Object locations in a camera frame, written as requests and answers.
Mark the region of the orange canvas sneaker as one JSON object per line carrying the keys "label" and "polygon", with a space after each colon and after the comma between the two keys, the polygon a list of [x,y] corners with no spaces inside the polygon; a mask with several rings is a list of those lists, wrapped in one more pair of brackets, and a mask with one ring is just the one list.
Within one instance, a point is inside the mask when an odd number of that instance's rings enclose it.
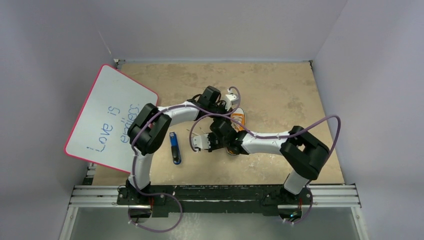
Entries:
{"label": "orange canvas sneaker", "polygon": [[243,128],[239,125],[239,124],[242,124],[242,125],[245,125],[245,122],[246,122],[246,114],[245,114],[245,111],[241,108],[241,107],[239,107],[238,109],[236,109],[231,115],[230,115],[230,117],[232,118],[232,119],[234,119],[235,121],[236,121],[236,123],[235,122],[231,122],[231,125],[232,125],[232,127],[237,131],[237,132],[239,132],[239,131],[242,131],[243,130]]}

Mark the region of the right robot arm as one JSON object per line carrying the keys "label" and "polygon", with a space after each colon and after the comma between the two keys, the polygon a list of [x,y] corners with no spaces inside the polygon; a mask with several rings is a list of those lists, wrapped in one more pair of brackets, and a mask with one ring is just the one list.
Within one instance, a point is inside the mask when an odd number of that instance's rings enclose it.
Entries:
{"label": "right robot arm", "polygon": [[283,183],[280,196],[288,204],[300,198],[301,190],[316,180],[331,154],[328,146],[295,125],[291,130],[278,133],[259,133],[244,128],[236,130],[228,120],[215,119],[210,132],[192,142],[197,149],[212,152],[227,149],[233,155],[273,154],[283,156],[292,172]]}

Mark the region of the white shoelace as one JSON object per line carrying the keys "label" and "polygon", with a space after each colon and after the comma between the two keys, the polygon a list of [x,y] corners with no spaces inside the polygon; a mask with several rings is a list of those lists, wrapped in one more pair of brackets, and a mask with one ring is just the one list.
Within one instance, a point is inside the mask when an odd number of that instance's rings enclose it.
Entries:
{"label": "white shoelace", "polygon": [[204,136],[204,137],[207,137],[208,136],[208,134],[207,133],[205,133],[202,129],[200,129],[201,130],[201,132],[196,132],[196,131],[191,131],[190,129],[186,129],[188,132],[189,132],[189,134],[188,134],[188,137],[189,138],[192,138],[192,137],[196,137],[196,136]]}

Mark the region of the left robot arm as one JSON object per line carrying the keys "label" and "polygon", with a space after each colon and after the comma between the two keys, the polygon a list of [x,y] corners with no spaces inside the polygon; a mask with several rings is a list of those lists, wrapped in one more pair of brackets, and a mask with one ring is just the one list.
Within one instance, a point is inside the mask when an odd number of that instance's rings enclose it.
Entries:
{"label": "left robot arm", "polygon": [[240,101],[241,94],[235,86],[231,86],[226,95],[208,86],[203,93],[177,105],[157,107],[151,103],[146,104],[127,131],[133,151],[126,183],[126,187],[131,189],[130,199],[142,205],[148,201],[149,196],[154,195],[149,191],[153,155],[161,147],[171,126],[185,122],[196,125],[208,117],[227,119],[237,111]]}

